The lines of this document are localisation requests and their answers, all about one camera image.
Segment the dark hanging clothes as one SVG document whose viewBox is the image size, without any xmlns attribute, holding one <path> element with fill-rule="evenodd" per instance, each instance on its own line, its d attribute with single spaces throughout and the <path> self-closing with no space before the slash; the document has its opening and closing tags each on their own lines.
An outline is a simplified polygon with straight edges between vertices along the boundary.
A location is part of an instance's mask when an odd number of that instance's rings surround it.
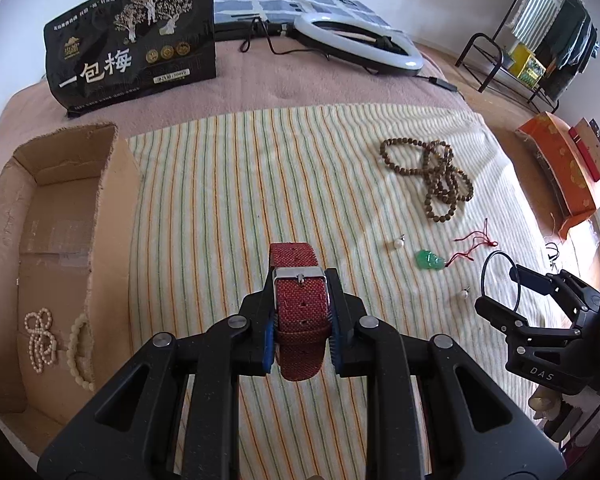
<svg viewBox="0 0 600 480">
<path fill-rule="evenodd" d="M 577 74 L 585 71 L 590 59 L 596 58 L 598 50 L 598 30 L 582 0 L 565 0 L 534 51 L 535 58 L 545 67 L 540 89 L 557 102 Z"/>
</svg>

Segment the cardboard box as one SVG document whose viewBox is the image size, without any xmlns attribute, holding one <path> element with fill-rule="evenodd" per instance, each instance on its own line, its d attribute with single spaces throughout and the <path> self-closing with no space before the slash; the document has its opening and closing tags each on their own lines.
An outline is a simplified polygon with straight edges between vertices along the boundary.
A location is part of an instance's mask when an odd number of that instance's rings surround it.
<svg viewBox="0 0 600 480">
<path fill-rule="evenodd" d="M 0 421 L 41 453 L 132 353 L 140 170 L 111 124 L 20 145 L 0 174 Z"/>
</svg>

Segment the dark blue bangle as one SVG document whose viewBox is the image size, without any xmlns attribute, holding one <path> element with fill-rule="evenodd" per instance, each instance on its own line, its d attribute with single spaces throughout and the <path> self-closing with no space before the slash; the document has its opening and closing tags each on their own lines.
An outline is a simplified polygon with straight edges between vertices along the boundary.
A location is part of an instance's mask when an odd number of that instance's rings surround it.
<svg viewBox="0 0 600 480">
<path fill-rule="evenodd" d="M 514 258 L 504 250 L 492 250 L 483 261 L 480 270 L 480 298 L 495 299 L 493 293 L 503 295 L 503 288 L 515 289 L 515 301 L 509 306 L 514 313 L 520 312 L 522 279 Z"/>
</svg>

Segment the red strap watch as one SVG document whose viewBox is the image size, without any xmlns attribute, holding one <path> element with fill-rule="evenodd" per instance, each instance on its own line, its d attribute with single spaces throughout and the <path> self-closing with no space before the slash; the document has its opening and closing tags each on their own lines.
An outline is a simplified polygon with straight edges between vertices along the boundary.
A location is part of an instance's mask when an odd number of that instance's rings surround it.
<svg viewBox="0 0 600 480">
<path fill-rule="evenodd" d="M 274 243 L 268 262 L 280 374 L 288 382 L 304 382 L 321 370 L 332 331 L 326 276 L 306 243 Z"/>
</svg>

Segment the red and beige books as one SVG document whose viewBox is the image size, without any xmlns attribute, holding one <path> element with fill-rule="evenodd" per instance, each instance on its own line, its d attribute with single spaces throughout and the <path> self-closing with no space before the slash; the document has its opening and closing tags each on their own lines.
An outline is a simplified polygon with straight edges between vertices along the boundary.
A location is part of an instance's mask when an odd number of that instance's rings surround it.
<svg viewBox="0 0 600 480">
<path fill-rule="evenodd" d="M 582 118 L 569 129 L 569 135 L 576 144 L 585 166 L 594 181 L 600 181 L 600 127 L 594 119 Z"/>
</svg>

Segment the yellow box on rack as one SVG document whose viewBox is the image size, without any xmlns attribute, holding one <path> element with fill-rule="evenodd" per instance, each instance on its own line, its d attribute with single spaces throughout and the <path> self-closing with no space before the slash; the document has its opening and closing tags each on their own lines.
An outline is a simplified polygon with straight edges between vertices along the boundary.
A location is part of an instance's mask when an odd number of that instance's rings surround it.
<svg viewBox="0 0 600 480">
<path fill-rule="evenodd" d="M 517 44 L 509 56 L 513 60 L 509 73 L 527 87 L 534 88 L 543 78 L 546 68 L 524 44 Z"/>
</svg>

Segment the blue checkered bed sheet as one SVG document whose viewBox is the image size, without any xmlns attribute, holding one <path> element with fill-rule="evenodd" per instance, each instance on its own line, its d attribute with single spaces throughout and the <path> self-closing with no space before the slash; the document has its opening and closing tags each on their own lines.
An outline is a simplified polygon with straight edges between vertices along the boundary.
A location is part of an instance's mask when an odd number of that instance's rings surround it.
<svg viewBox="0 0 600 480">
<path fill-rule="evenodd" d="M 358 0 L 214 0 L 215 25 L 250 23 L 256 16 L 272 23 L 293 23 L 301 13 L 350 16 L 381 27 L 391 27 Z"/>
</svg>

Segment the brown bed cover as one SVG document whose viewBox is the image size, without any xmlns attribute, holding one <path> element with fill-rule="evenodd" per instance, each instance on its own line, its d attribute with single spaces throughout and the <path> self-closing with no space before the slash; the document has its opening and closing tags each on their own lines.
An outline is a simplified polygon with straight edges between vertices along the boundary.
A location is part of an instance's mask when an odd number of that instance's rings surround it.
<svg viewBox="0 0 600 480">
<path fill-rule="evenodd" d="M 45 81 L 15 93 L 0 115 L 0 173 L 19 145 L 61 128 L 113 122 L 122 138 L 246 110 L 322 104 L 391 103 L 467 110 L 457 92 L 424 78 L 372 76 L 338 58 L 294 52 L 286 37 L 269 46 L 253 41 L 242 53 L 236 41 L 216 46 L 215 78 L 175 87 L 70 118 Z"/>
</svg>

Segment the black clothes rack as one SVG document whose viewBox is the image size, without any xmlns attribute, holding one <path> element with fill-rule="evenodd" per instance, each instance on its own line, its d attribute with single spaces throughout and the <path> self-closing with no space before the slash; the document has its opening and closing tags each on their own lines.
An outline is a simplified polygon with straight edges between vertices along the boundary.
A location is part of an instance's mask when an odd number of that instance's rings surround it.
<svg viewBox="0 0 600 480">
<path fill-rule="evenodd" d="M 495 32 L 473 34 L 455 65 L 487 88 L 552 112 L 600 52 L 600 34 L 583 0 L 513 0 Z"/>
</svg>

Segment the striped hanging towel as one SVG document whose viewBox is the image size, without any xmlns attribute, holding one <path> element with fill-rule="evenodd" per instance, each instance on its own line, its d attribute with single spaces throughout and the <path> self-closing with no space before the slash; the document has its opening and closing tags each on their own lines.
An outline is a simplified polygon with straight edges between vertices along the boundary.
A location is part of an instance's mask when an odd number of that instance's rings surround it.
<svg viewBox="0 0 600 480">
<path fill-rule="evenodd" d="M 506 23 L 513 37 L 534 51 L 550 30 L 564 0 L 518 0 Z"/>
</svg>

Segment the striped yellow blanket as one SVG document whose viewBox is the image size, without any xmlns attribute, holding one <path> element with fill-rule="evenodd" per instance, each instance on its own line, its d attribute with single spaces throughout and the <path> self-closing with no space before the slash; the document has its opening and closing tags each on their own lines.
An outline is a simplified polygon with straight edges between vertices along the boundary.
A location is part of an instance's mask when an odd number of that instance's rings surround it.
<svg viewBox="0 0 600 480">
<path fill-rule="evenodd" d="M 386 133 L 442 136 L 477 195 L 445 224 L 418 206 L 419 184 L 388 173 Z M 417 269 L 414 252 L 463 243 L 486 223 L 521 262 L 542 268 L 540 232 L 510 162 L 475 114 L 406 105 L 322 105 L 227 114 L 129 140 L 140 167 L 130 255 L 131 341 L 151 330 L 207 328 L 261 285 L 273 242 L 298 238 L 347 289 L 405 333 L 447 332 L 518 403 L 532 387 L 505 369 L 504 340 L 463 287 L 477 263 Z M 392 242 L 406 235 L 405 247 Z"/>
</svg>

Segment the orange cloth covered box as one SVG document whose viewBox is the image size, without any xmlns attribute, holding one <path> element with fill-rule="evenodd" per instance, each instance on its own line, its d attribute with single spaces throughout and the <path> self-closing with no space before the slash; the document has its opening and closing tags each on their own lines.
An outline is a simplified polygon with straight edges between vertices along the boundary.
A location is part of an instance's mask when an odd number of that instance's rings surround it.
<svg viewBox="0 0 600 480">
<path fill-rule="evenodd" d="M 569 130 L 566 122 L 549 112 L 535 115 L 517 129 L 524 140 L 532 143 L 553 177 L 564 217 L 558 230 L 562 240 L 571 228 L 600 209 L 600 181 L 588 172 Z"/>
</svg>

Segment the black snack bag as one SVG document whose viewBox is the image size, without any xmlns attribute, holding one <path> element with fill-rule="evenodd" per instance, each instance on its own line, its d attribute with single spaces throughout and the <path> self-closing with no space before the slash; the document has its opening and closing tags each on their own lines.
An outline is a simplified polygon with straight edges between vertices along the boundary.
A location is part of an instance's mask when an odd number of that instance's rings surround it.
<svg viewBox="0 0 600 480">
<path fill-rule="evenodd" d="M 70 116 L 216 75 L 213 0 L 88 0 L 47 23 L 44 42 Z"/>
</svg>

